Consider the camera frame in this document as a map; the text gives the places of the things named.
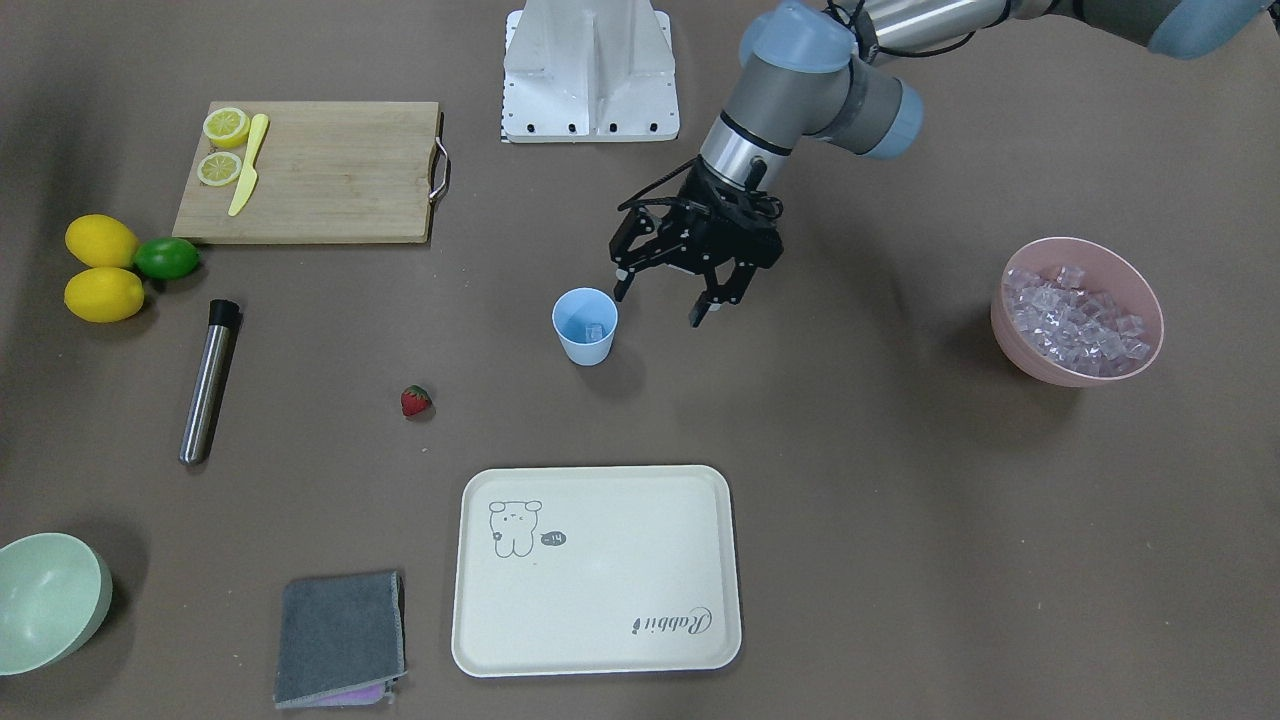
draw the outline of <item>gray cloth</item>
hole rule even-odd
[[[275,707],[320,705],[379,683],[389,693],[404,674],[394,570],[294,580],[283,606]]]

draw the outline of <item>cutting board handle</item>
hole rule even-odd
[[[436,200],[443,197],[445,192],[449,191],[449,174],[451,170],[453,169],[453,164],[449,161],[449,151],[444,149],[444,143],[440,142],[439,136],[435,137],[435,147],[440,152],[431,159],[431,181],[433,182],[435,181],[435,167],[439,164],[442,155],[444,156],[444,179],[440,182],[440,184],[433,187],[431,192],[429,192],[426,196],[426,200],[433,205],[435,204]]]

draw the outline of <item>white tray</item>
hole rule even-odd
[[[728,484],[705,465],[485,470],[462,493],[468,675],[712,670],[742,643]]]

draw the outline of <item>black cap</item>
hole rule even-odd
[[[236,329],[239,325],[239,305],[230,300],[214,300],[209,304],[209,324]]]

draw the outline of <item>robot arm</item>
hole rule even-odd
[[[640,270],[671,265],[705,282],[689,314],[692,327],[739,304],[756,269],[782,255],[782,204],[767,191],[801,137],[877,159],[896,158],[915,140],[923,102],[879,69],[891,58],[941,54],[1009,18],[1060,14],[1189,59],[1224,45],[1267,6],[1272,17],[1280,12],[1280,0],[845,1],[828,0],[818,12],[783,0],[751,23],[740,47],[742,74],[698,158],[618,206],[627,214],[609,242],[616,300]],[[644,197],[685,172],[675,196]]]

